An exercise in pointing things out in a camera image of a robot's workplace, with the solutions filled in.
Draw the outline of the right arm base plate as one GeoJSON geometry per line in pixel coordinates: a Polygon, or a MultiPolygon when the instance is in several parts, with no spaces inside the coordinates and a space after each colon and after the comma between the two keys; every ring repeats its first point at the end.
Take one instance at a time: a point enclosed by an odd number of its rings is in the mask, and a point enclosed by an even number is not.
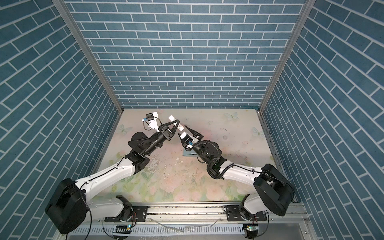
{"type": "Polygon", "coordinates": [[[249,213],[244,207],[240,205],[225,205],[223,210],[226,214],[228,222],[239,222],[239,221],[267,221],[266,212],[258,212],[256,214],[249,213]]]}

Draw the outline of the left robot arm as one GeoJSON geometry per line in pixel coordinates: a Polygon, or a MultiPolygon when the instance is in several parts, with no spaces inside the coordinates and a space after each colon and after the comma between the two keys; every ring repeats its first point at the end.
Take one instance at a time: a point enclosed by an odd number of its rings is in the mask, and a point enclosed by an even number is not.
{"type": "Polygon", "coordinates": [[[131,151],[116,164],[93,175],[62,180],[49,200],[45,212],[63,235],[79,227],[83,222],[100,218],[115,218],[120,222],[133,220],[132,204],[123,196],[100,203],[92,199],[116,182],[142,171],[150,162],[149,156],[175,135],[179,120],[162,124],[156,133],[148,137],[135,133],[128,145],[131,151]]]}

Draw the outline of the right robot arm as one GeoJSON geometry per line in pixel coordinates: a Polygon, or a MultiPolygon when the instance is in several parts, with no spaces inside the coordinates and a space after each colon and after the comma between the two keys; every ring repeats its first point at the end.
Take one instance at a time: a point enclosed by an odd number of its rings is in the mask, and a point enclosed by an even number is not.
{"type": "Polygon", "coordinates": [[[264,167],[248,167],[235,164],[222,156],[219,145],[204,140],[199,133],[185,127],[191,133],[179,133],[184,149],[194,151],[207,165],[209,176],[215,180],[233,180],[255,188],[255,194],[246,194],[239,205],[243,219],[250,220],[259,212],[270,211],[285,216],[295,197],[295,187],[271,164],[264,167]]]}

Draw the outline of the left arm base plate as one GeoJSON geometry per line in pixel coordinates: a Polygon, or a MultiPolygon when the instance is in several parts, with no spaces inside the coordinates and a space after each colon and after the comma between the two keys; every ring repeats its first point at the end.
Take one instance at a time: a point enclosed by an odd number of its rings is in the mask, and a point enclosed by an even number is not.
{"type": "Polygon", "coordinates": [[[148,212],[148,206],[132,206],[124,208],[117,217],[107,217],[106,223],[141,223],[145,222],[148,212]]]}

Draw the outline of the teal envelope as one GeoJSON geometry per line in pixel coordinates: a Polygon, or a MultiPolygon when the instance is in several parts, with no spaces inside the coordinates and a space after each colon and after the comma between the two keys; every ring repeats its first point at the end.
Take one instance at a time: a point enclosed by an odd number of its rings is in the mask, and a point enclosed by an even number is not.
{"type": "Polygon", "coordinates": [[[187,150],[183,150],[183,156],[184,157],[191,157],[191,156],[196,156],[197,154],[196,154],[196,152],[194,151],[194,150],[189,150],[189,151],[187,151],[187,150]]]}

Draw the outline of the white glue stick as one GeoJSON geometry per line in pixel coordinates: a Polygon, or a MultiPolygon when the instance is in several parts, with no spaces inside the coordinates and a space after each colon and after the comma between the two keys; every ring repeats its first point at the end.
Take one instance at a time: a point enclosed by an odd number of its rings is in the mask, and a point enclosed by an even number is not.
{"type": "MultiPolygon", "coordinates": [[[[173,116],[173,115],[170,115],[168,117],[168,119],[171,121],[171,122],[175,122],[177,119],[173,116]]],[[[180,132],[182,132],[185,128],[183,125],[181,125],[180,123],[174,123],[175,126],[177,126],[178,130],[180,132]]]]}

